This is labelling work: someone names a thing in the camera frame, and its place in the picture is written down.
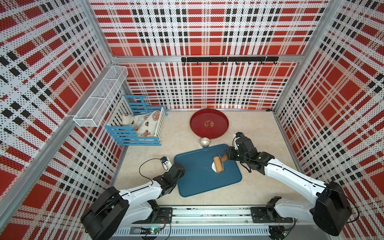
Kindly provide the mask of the wooden rolling pin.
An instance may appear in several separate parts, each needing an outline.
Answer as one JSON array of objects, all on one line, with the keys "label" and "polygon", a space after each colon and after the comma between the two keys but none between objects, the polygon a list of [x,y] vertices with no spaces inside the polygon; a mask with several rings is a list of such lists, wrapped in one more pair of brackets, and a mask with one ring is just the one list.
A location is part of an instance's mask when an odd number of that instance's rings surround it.
[{"label": "wooden rolling pin", "polygon": [[220,155],[217,155],[213,158],[213,161],[215,161],[217,163],[217,168],[219,170],[219,173],[222,173],[224,171],[224,163],[228,160],[228,156],[227,155],[223,155],[223,156],[220,156]]}]

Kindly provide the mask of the white dough piece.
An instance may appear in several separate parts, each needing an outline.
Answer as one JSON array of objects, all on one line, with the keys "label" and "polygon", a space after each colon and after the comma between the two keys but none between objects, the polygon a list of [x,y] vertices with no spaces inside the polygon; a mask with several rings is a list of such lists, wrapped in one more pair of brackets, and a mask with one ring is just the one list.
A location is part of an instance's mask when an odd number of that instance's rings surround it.
[{"label": "white dough piece", "polygon": [[214,171],[215,173],[219,173],[219,170],[218,170],[218,168],[217,168],[217,163],[216,163],[215,161],[213,161],[213,163],[212,163],[212,169],[213,169],[213,171]]}]

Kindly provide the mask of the teal plastic tray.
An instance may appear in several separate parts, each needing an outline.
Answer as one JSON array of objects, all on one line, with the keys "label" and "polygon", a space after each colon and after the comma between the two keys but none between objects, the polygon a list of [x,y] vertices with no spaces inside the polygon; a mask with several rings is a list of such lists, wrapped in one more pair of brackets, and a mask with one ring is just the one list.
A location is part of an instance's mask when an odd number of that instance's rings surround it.
[{"label": "teal plastic tray", "polygon": [[186,170],[185,175],[178,180],[179,193],[182,197],[205,193],[242,180],[241,171],[235,161],[226,161],[224,171],[220,174],[212,169],[213,158],[225,155],[228,148],[228,145],[220,144],[175,156],[174,162],[182,164]]}]

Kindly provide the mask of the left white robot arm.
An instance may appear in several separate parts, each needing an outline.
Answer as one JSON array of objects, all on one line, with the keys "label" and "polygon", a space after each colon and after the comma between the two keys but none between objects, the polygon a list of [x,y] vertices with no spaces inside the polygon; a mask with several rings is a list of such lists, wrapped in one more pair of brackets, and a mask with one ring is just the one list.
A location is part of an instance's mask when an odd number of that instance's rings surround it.
[{"label": "left white robot arm", "polygon": [[170,194],[184,174],[184,166],[175,163],[147,184],[121,191],[109,187],[83,213],[86,233],[93,240],[108,240],[121,224],[154,223],[160,210],[156,200]]}]

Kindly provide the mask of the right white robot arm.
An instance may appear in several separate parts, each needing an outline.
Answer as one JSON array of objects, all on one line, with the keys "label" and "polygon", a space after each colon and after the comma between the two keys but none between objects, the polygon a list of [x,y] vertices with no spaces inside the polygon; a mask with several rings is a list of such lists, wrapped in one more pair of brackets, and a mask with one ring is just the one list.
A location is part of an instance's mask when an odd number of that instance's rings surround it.
[{"label": "right white robot arm", "polygon": [[249,173],[257,171],[280,181],[306,199],[303,202],[273,197],[266,206],[271,217],[278,215],[312,222],[331,236],[338,236],[350,223],[354,204],[350,203],[338,183],[313,179],[288,167],[273,155],[259,152],[251,139],[241,132],[236,133],[232,144],[220,157],[222,163],[227,160],[239,162]]}]

